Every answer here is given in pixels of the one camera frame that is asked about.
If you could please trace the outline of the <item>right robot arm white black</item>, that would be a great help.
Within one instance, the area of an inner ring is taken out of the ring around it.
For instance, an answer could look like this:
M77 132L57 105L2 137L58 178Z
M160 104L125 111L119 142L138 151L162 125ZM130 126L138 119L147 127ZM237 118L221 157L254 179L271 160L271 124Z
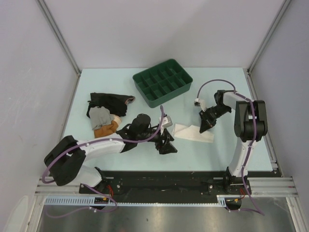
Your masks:
M262 100L252 101L231 90L218 90L214 94L216 105L201 108L200 133L212 129L217 119L226 113L235 111L234 133L237 144L234 156L223 177L223 189L228 194L234 194L240 187L248 184L248 163L256 144L268 132L266 103Z

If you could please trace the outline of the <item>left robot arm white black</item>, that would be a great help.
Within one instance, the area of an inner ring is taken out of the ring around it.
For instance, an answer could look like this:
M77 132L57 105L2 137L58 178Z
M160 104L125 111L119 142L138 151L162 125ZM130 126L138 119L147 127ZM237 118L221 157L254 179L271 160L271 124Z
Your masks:
M159 124L151 126L151 118L139 114L133 121L116 133L91 141L80 142L69 135L64 137L44 158L46 170L42 175L45 184L64 186L76 180L102 193L107 182L98 167L87 167L85 162L108 154L130 151L140 143L154 143L160 155L177 153L171 142L174 140L167 128L172 125L168 115L163 114Z

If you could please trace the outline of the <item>white underwear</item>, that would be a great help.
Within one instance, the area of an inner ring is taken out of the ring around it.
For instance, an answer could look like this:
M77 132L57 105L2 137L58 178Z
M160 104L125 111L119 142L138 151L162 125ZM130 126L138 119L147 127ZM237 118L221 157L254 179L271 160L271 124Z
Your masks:
M175 124L172 130L172 135L176 138L185 139L195 142L205 142L213 143L214 134L210 131L205 131L203 133L199 132L200 127L198 126L185 126L182 124Z

